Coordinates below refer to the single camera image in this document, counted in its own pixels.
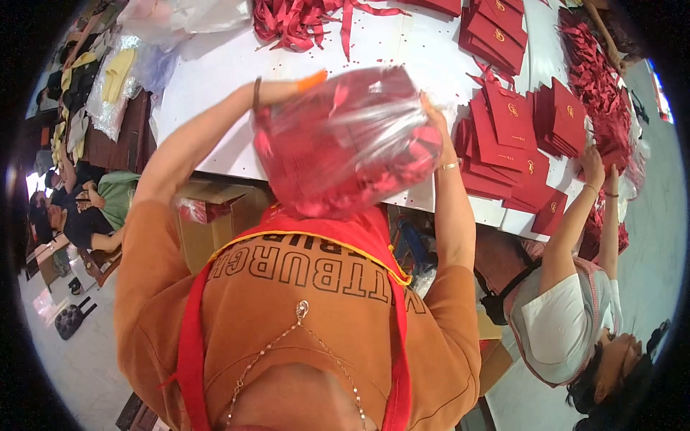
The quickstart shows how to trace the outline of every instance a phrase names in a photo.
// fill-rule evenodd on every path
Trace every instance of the cardboard box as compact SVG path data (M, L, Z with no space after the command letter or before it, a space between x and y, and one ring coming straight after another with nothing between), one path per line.
M501 327L494 325L483 310L477 310L482 369L479 373L479 396L483 397L513 365L513 358L501 343Z
M259 224L269 207L268 193L251 186L225 186L208 181L191 181L178 196L227 207L228 213L210 223L188 221L178 212L177 232L181 251L192 274L204 268L214 251L226 245L243 231Z
M501 340L488 340L482 349L482 370L479 373L479 396L483 397L513 365L513 358Z

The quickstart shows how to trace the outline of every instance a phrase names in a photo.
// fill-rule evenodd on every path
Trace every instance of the white floor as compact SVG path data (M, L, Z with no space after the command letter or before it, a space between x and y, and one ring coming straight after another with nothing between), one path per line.
M676 310L687 238L686 183L676 131L656 112L643 62L629 69L625 81L650 117L650 124L642 123L642 129L643 139L651 145L651 159L642 195L628 207L630 246L620 257L618 280L623 329L646 343L652 330ZM514 338L505 337L515 357ZM569 431L580 415L566 405L566 394L565 388L550 389L539 382L518 360L486 399L499 431Z
M115 421L132 394L132 388L118 370L115 356L112 302L117 270L100 290L95 285L78 297L72 296L68 289L72 278L74 275L70 273L53 281L51 295L40 274L29 281L24 273L19 276L27 324L46 373L84 430L118 431ZM51 298L55 307L64 300L67 304L79 305L86 297L91 300L83 307L84 311L93 303L97 307L66 341L58 335L52 319L46 323L35 306L35 302L45 305Z

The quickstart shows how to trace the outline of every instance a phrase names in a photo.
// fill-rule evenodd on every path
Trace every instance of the gold bracelet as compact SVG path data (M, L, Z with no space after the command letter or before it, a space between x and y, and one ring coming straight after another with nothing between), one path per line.
M584 187L589 187L590 189L594 190L594 192L595 192L596 194L599 194L599 192L597 191L597 189L595 189L594 186L591 185L590 183L585 183L585 184L584 184Z
M446 170L446 169L453 169L456 166L460 166L460 163L462 162L461 158L457 158L457 161L455 163L449 163L447 165L442 165L441 169Z

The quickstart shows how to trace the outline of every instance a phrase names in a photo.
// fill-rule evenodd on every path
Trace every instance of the pink plastic bag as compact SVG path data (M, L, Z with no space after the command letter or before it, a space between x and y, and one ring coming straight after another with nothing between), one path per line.
M255 115L268 183L296 217L342 219L423 181L442 140L402 67L355 70Z

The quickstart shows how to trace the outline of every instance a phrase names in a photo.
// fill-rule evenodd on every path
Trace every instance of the stack of red paper bags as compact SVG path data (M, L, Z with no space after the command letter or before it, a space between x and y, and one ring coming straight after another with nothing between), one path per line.
M486 82L470 101L471 118L457 127L455 148L469 194L504 200L503 206L537 215L532 232L551 235L566 195L546 185L549 158L537 150L527 99Z
M403 3L429 8L455 18L459 17L462 11L462 0L403 0Z
M461 48L511 76L522 69L527 33L522 0L471 0L460 21Z
M584 106L556 78L533 94L537 145L555 157L577 159L584 152Z

